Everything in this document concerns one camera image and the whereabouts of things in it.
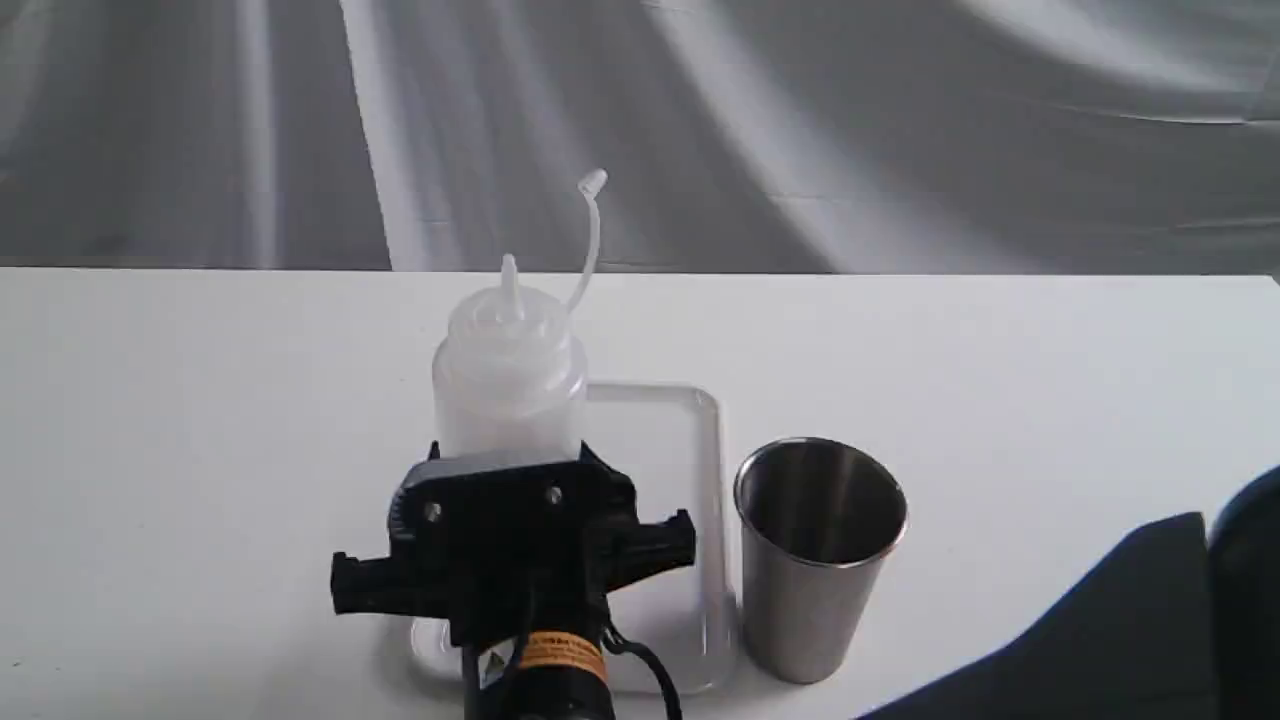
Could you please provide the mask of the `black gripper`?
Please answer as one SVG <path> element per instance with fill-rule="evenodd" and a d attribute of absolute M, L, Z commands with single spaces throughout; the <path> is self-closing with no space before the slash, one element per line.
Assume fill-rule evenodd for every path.
<path fill-rule="evenodd" d="M 689 510 L 641 523 L 632 480 L 588 446 L 530 464 L 433 451 L 393 493 L 387 536 L 388 557 L 333 553 L 334 614 L 445 620 L 475 650 L 562 625 L 596 632 L 613 591 L 698 559 Z"/>

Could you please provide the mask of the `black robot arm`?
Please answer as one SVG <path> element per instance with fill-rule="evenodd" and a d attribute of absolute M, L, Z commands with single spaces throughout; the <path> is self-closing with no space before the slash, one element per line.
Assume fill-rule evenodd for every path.
<path fill-rule="evenodd" d="M 742 525 L 748 650 L 794 684 L 844 661 L 908 501 L 873 457 L 800 437 L 753 452 L 733 480 Z M 637 516 L 636 489 L 590 447 L 412 466 L 387 514 L 389 553 L 335 553 L 339 615 L 448 623 L 467 719 L 613 719 L 605 656 L 653 674 L 668 719 L 669 670 L 617 628 L 608 597 L 690 568 L 685 510 Z M 1207 525 L 1184 512 L 1130 530 L 1005 647 L 872 712 L 874 719 L 1275 719 L 1277 471 Z"/>

